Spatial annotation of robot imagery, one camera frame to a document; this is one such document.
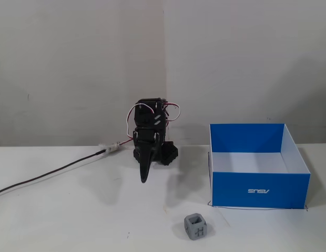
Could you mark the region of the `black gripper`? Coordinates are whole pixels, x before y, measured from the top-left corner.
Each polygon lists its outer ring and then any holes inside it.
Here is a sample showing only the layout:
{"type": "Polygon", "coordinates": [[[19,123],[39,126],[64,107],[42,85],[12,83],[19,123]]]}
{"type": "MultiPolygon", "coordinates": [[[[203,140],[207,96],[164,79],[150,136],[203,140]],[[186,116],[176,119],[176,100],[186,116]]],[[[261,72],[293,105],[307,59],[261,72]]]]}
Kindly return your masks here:
{"type": "Polygon", "coordinates": [[[135,128],[133,131],[133,142],[135,147],[139,148],[139,164],[141,182],[145,183],[151,163],[155,160],[156,150],[150,150],[150,146],[159,147],[165,140],[165,130],[155,128],[135,128]]]}

